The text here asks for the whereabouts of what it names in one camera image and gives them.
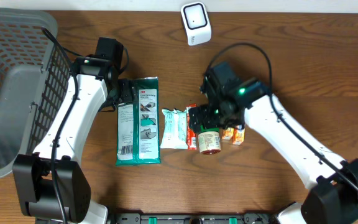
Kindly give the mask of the green lid white jar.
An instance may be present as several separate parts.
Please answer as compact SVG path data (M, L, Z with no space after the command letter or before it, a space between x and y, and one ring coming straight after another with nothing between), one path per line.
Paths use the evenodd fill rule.
M201 132L198 134L198 148L204 155L221 152L219 128L201 128Z

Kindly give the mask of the orange juice box pair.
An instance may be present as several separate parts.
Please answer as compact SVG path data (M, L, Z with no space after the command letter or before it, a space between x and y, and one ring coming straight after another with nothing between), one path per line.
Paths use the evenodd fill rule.
M241 145L244 142L245 128L242 125L223 130L222 139L231 140L233 145Z

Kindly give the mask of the green white wipes pack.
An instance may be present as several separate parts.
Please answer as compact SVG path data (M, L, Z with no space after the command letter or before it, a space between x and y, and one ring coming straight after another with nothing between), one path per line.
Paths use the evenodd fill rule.
M158 78L136 79L137 103L117 109L117 166L159 164Z

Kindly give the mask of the red snack packet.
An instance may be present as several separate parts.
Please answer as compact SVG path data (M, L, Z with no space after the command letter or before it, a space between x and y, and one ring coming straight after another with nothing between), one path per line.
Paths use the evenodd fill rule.
M187 132L186 132L186 143L189 151L197 150L196 146L196 134L190 129L190 115L189 110L196 107L196 104L190 104L186 107L186 120L187 120Z

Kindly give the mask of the light teal snack packet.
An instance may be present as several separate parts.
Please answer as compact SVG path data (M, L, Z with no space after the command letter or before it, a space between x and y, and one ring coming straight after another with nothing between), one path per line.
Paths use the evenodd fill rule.
M188 149L186 112L163 109L164 119L163 139L161 149Z

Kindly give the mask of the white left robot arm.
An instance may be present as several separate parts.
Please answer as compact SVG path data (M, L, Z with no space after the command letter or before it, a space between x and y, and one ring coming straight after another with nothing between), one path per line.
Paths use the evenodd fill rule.
M94 54L70 65L67 93L51 127L31 155L19 154L13 163L25 216L55 223L107 222L108 208L92 201L80 163L96 114L138 100L131 81L119 77L127 56L118 40L101 37Z

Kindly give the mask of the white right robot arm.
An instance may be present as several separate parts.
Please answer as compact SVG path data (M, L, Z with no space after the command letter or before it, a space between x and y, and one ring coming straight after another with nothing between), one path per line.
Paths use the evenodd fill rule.
M259 133L295 170L308 195L274 214L272 223L354 223L358 220L358 159L346 161L315 139L256 78L242 81L226 63L207 69L202 94L208 103L190 109L189 126L248 127Z

